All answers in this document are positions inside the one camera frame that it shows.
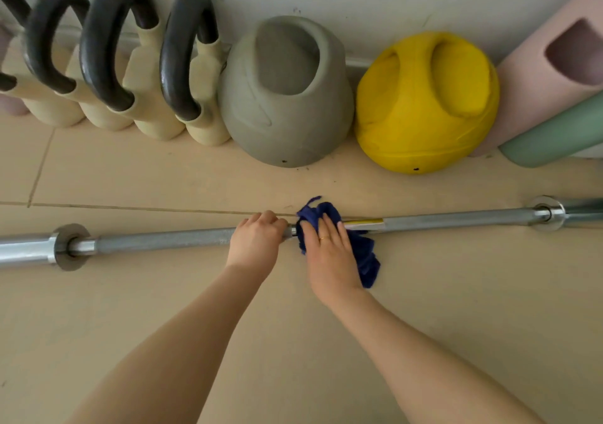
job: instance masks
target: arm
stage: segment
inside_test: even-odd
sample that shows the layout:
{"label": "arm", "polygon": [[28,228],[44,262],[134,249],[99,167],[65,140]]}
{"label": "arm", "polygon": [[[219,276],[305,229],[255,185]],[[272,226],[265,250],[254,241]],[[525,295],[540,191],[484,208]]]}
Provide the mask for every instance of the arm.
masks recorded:
{"label": "arm", "polygon": [[274,267],[286,226],[273,212],[241,222],[214,282],[118,363],[67,423],[196,423],[230,336]]}
{"label": "arm", "polygon": [[412,423],[543,423],[492,378],[399,320],[364,290],[341,222],[335,227],[325,216],[318,234],[302,224],[314,292],[368,353]]}

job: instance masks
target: finger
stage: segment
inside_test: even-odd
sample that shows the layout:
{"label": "finger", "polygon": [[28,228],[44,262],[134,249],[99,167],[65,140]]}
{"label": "finger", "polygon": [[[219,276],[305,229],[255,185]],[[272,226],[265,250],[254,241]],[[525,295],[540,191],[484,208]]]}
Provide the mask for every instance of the finger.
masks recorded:
{"label": "finger", "polygon": [[350,236],[347,234],[347,230],[345,228],[345,225],[343,222],[339,221],[337,223],[337,230],[340,233],[340,237],[341,237],[341,244],[343,244],[343,247],[351,252],[351,243],[350,243]]}
{"label": "finger", "polygon": [[303,238],[306,243],[306,251],[308,254],[312,254],[313,251],[318,251],[320,248],[320,241],[318,240],[318,233],[312,227],[312,224],[307,221],[300,222],[301,229],[303,230]]}
{"label": "finger", "polygon": [[289,222],[287,222],[286,219],[277,219],[275,222],[273,222],[272,225],[274,225],[279,230],[280,236],[282,237],[285,233],[285,229],[289,227]]}
{"label": "finger", "polygon": [[318,239],[321,244],[327,241],[330,241],[331,235],[329,234],[329,228],[327,224],[324,222],[323,218],[318,219]]}
{"label": "finger", "polygon": [[256,222],[260,218],[260,216],[261,216],[260,213],[253,214],[253,216],[249,218],[249,221],[247,221],[247,223],[254,223],[254,222]]}
{"label": "finger", "polygon": [[341,246],[341,238],[339,236],[339,232],[337,232],[337,228],[331,218],[327,216],[327,214],[323,214],[323,221],[327,225],[327,229],[329,230],[329,237],[334,245]]}
{"label": "finger", "polygon": [[265,222],[265,223],[273,223],[276,221],[276,219],[277,219],[276,214],[274,214],[274,212],[272,212],[270,210],[264,211],[259,218],[260,222]]}

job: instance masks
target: yellow kettlebell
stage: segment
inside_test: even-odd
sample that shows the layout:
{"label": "yellow kettlebell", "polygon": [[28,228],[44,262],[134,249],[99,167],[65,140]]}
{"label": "yellow kettlebell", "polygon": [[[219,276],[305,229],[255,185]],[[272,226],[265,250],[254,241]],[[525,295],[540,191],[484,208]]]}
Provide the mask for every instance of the yellow kettlebell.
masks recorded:
{"label": "yellow kettlebell", "polygon": [[362,77],[356,138],[388,170],[437,171],[486,138],[499,96],[483,52],[451,33],[426,31],[388,48]]}

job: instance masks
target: cream kettlebell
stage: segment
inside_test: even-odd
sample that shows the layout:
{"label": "cream kettlebell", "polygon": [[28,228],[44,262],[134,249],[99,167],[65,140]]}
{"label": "cream kettlebell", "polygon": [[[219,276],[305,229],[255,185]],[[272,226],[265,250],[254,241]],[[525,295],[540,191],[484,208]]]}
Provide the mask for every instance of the cream kettlebell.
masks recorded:
{"label": "cream kettlebell", "polygon": [[[58,23],[67,11],[73,8],[80,24],[84,24],[90,8],[89,0],[37,0],[25,26],[25,62],[29,70],[57,95],[78,102],[90,122],[107,130],[121,130],[132,124],[129,117],[109,110],[92,93],[79,68],[79,46],[75,47],[67,65],[65,75],[56,69],[51,58],[51,46]],[[128,59],[117,52],[116,72],[124,76]]]}
{"label": "cream kettlebell", "polygon": [[[121,85],[115,71],[115,54],[130,9],[140,46],[130,55]],[[79,65],[92,92],[113,112],[133,119],[140,131],[151,138],[170,140],[185,125],[161,93],[162,42],[163,24],[152,0],[93,0],[79,41]]]}
{"label": "cream kettlebell", "polygon": [[212,1],[175,0],[161,48],[161,88],[192,138],[206,146],[230,139],[216,101],[223,60]]}
{"label": "cream kettlebell", "polygon": [[[25,27],[30,14],[30,6],[25,0],[2,0]],[[69,62],[70,52],[63,47],[52,45],[47,57],[56,67],[64,70]],[[58,97],[47,86],[38,81],[27,68],[21,51],[21,40],[13,38],[8,46],[0,74],[0,91],[5,95],[23,100],[25,106],[41,122],[53,127],[69,127],[84,118],[84,112],[78,103]]]}

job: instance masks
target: kettlebell handle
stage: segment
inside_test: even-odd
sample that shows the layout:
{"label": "kettlebell handle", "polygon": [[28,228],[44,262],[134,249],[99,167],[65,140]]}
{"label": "kettlebell handle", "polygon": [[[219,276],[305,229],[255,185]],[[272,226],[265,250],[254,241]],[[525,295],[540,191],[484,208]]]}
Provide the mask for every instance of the kettlebell handle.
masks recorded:
{"label": "kettlebell handle", "polygon": [[42,84],[60,94],[73,92],[77,85],[75,79],[59,72],[52,62],[54,34],[70,6],[83,26],[90,8],[89,0],[37,0],[25,26],[27,67]]}
{"label": "kettlebell handle", "polygon": [[[30,15],[30,5],[26,0],[2,0],[10,13],[17,19],[17,22],[22,27],[25,27],[27,17]],[[17,78],[10,74],[0,73],[0,91],[7,92],[12,90],[17,85]]]}
{"label": "kettlebell handle", "polygon": [[184,120],[194,120],[201,114],[201,107],[192,97],[189,84],[195,37],[203,44],[218,40],[212,1],[175,0],[161,46],[159,73],[163,98]]}
{"label": "kettlebell handle", "polygon": [[130,9],[139,28],[159,25],[153,0],[93,0],[79,41],[84,80],[114,111],[125,111],[134,104],[134,94],[123,88],[115,74],[117,41]]}

